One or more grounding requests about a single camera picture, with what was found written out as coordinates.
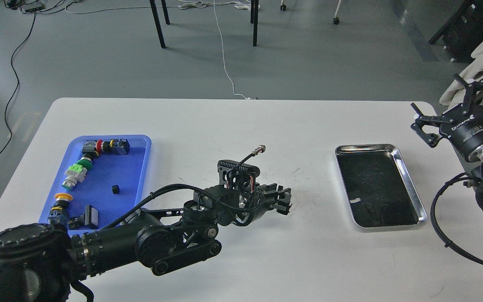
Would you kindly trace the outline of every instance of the table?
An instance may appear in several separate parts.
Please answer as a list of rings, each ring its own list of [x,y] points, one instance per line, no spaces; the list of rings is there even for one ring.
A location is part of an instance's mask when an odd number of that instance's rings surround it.
[[[258,35],[258,4],[259,0],[251,0],[251,24],[253,24],[253,46],[257,45]],[[156,7],[155,0],[150,0],[150,8],[152,8],[152,15],[154,17],[154,24],[156,25],[156,31],[158,32],[159,45],[162,48],[166,48],[165,39],[163,38],[163,31],[161,30],[161,23],[159,21],[158,9]],[[167,12],[167,4],[165,0],[161,0],[161,8],[163,9],[163,16],[165,17],[165,23],[170,25],[169,12]]]
[[[83,106],[94,113],[76,115]],[[0,231],[38,220],[77,136],[148,135],[143,196],[169,183],[211,187],[218,160],[241,160],[265,144],[248,163],[260,168],[260,183],[292,188],[289,216],[269,212],[248,227],[221,227],[217,257],[162,277],[132,263],[90,278],[84,284],[96,301],[483,301],[483,266],[445,249],[429,224],[364,233],[351,221],[334,156],[339,145],[397,146],[426,209],[462,172],[448,141],[430,149],[412,132],[413,114],[405,102],[62,98],[0,199]],[[191,198],[176,191],[148,208],[178,208]],[[447,235],[483,258],[483,212],[473,191],[451,187],[438,209]]]

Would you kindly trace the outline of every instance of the black equipment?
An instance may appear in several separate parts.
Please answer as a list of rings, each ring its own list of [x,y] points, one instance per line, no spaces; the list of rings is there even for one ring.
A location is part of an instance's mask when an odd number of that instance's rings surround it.
[[[259,146],[241,162],[219,161],[219,185],[204,190],[168,185],[105,228],[81,237],[69,237],[60,224],[21,225],[0,232],[0,301],[63,302],[72,286],[91,302],[92,291],[81,283],[87,276],[135,261],[161,276],[217,256],[222,248],[215,239],[218,224],[247,226],[270,210],[289,213],[291,189],[260,185],[260,170],[244,163],[264,150]],[[180,189],[194,191],[183,208],[142,208]],[[173,216],[180,221],[161,223]]]
[[[434,44],[441,36],[451,62],[471,62],[471,53],[483,41],[483,0],[464,0],[428,43]]]
[[[475,198],[479,207],[483,210],[483,79],[479,82],[467,83],[459,75],[454,75],[456,80],[465,87],[463,103],[449,109],[441,116],[423,115],[418,107],[411,103],[416,111],[415,122],[411,128],[420,138],[434,148],[443,138],[446,138],[460,153],[466,162],[478,162],[481,164],[471,171],[471,174],[462,173],[449,180],[435,195],[431,205],[431,222],[437,235],[444,241],[445,247],[450,247],[458,254],[483,265],[483,260],[464,251],[453,243],[439,228],[435,217],[435,204],[437,199],[452,184],[464,181],[467,187],[476,187]],[[426,133],[423,126],[439,128],[439,134]]]

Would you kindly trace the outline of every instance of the black robotic arm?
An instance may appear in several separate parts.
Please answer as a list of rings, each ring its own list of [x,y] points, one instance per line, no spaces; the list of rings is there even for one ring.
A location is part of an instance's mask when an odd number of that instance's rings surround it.
[[[172,184],[143,201],[105,228],[69,237],[61,224],[30,224],[0,232],[0,301],[63,302],[70,287],[88,302],[92,291],[81,283],[88,276],[135,261],[161,276],[217,256],[218,225],[247,226],[265,212],[288,214],[289,188],[256,182],[260,170],[245,161],[265,150],[259,146],[241,162],[222,160],[220,183],[207,189]],[[147,202],[165,193],[190,189],[183,208],[147,210]],[[179,216],[164,225],[162,218]]]

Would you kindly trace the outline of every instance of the black table leg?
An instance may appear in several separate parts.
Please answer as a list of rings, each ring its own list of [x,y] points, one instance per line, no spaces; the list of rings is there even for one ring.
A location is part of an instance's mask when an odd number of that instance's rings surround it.
[[[161,0],[161,7],[163,7],[163,16],[165,17],[165,23],[167,25],[171,24],[169,21],[169,13],[167,12],[167,4],[165,3],[165,0]]]
[[[254,21],[254,0],[251,0],[251,24],[253,24]]]
[[[254,11],[254,23],[253,23],[253,46],[257,45],[257,33],[258,33],[258,0],[253,0],[254,6],[251,8],[251,14]]]
[[[162,48],[165,48],[165,40],[163,40],[163,32],[161,32],[161,24],[159,23],[158,9],[156,8],[156,2],[154,0],[150,0],[150,8],[152,8],[152,15],[154,15],[154,23],[156,23],[159,44],[161,45]]]

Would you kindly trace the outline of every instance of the metal tray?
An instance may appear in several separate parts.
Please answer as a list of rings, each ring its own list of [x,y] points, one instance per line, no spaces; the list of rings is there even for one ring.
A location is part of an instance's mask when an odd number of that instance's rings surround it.
[[[360,228],[392,231],[426,223],[426,211],[397,147],[339,146],[335,156],[351,217]]]

